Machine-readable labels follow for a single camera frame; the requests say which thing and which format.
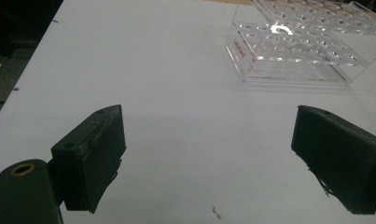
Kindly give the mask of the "white table board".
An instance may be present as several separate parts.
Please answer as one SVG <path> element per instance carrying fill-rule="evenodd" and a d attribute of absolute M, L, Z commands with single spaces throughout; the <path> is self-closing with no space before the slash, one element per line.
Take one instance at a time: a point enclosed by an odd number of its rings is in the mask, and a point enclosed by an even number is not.
<path fill-rule="evenodd" d="M 291 148 L 300 105 L 376 135 L 376 60 L 348 86 L 239 79 L 235 7 L 201 0 L 63 0 L 0 111 L 0 172 L 120 105 L 126 151 L 97 210 L 65 224 L 376 224 L 326 195 Z"/>

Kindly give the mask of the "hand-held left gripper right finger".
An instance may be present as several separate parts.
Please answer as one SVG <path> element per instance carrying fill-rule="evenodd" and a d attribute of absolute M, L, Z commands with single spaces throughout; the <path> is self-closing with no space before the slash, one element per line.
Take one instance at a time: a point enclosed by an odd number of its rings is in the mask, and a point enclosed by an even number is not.
<path fill-rule="evenodd" d="M 376 213 L 375 135 L 324 109 L 300 105 L 291 148 L 348 211 Z"/>

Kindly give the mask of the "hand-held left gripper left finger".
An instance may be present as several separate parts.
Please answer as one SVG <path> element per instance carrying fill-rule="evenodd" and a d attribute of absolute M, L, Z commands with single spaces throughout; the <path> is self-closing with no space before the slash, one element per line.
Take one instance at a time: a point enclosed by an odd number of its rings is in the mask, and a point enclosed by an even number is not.
<path fill-rule="evenodd" d="M 52 159 L 62 172 L 63 201 L 68 210 L 96 210 L 118 174 L 125 150 L 120 105 L 93 112 L 51 148 Z"/>

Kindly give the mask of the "clear acrylic tube rack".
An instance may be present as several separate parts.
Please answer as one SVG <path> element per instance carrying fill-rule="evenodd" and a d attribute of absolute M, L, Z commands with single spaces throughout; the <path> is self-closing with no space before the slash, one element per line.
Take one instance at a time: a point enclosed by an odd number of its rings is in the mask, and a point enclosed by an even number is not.
<path fill-rule="evenodd" d="M 226 46 L 244 81 L 347 84 L 376 60 L 376 13 L 357 2 L 237 0 Z"/>

